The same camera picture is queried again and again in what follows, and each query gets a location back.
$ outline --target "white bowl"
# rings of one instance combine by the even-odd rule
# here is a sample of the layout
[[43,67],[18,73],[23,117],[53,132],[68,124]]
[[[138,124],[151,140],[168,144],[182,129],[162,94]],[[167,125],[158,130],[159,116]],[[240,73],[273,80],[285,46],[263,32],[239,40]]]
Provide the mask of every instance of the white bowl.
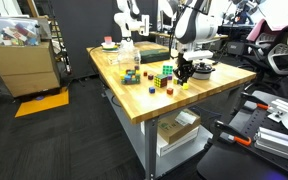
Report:
[[111,44],[102,43],[104,49],[112,49],[115,47],[115,42],[111,42]]

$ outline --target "metal table leg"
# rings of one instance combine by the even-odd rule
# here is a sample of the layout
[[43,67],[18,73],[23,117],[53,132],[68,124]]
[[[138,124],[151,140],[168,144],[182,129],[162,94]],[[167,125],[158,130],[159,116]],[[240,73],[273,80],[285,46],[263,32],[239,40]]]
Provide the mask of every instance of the metal table leg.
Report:
[[230,121],[231,121],[231,112],[237,103],[237,100],[239,98],[239,94],[243,90],[242,87],[243,86],[238,86],[238,87],[232,89],[228,94],[227,101],[225,103],[224,113],[222,116],[223,122],[225,122],[227,124],[230,123]]
[[145,121],[145,179],[155,179],[158,117]]

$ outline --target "monitor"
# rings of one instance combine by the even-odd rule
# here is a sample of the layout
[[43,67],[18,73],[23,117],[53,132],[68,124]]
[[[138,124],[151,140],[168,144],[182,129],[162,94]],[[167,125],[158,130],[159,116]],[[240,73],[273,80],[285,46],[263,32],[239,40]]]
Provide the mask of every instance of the monitor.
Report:
[[160,11],[161,31],[170,30],[173,27],[172,17],[168,17],[164,11]]

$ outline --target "yellow floor mat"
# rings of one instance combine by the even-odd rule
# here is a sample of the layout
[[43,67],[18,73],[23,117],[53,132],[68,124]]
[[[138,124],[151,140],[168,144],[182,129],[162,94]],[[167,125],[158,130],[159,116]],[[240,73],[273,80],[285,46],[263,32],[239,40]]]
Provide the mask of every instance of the yellow floor mat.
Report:
[[62,88],[57,95],[45,96],[42,100],[33,99],[32,101],[23,102],[18,109],[15,117],[20,117],[47,109],[59,107],[68,104],[68,90]]

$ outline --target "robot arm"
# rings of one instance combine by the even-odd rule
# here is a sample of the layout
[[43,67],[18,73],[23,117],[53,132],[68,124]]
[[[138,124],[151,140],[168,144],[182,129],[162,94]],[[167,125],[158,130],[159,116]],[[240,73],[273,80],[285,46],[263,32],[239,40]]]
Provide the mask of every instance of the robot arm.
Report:
[[181,44],[205,41],[215,36],[217,24],[212,17],[202,14],[207,0],[188,0],[175,28],[175,37]]
[[135,0],[117,0],[118,8],[122,11],[114,15],[114,21],[120,26],[122,32],[121,45],[133,47],[132,31],[138,31],[140,35],[149,35],[149,16],[142,15],[141,21],[137,19],[140,11]]
[[187,82],[195,72],[192,61],[200,59],[201,54],[194,51],[197,42],[212,39],[217,32],[215,18],[202,13],[207,0],[187,0],[175,27],[175,38],[178,40],[178,68],[174,74],[182,83]]

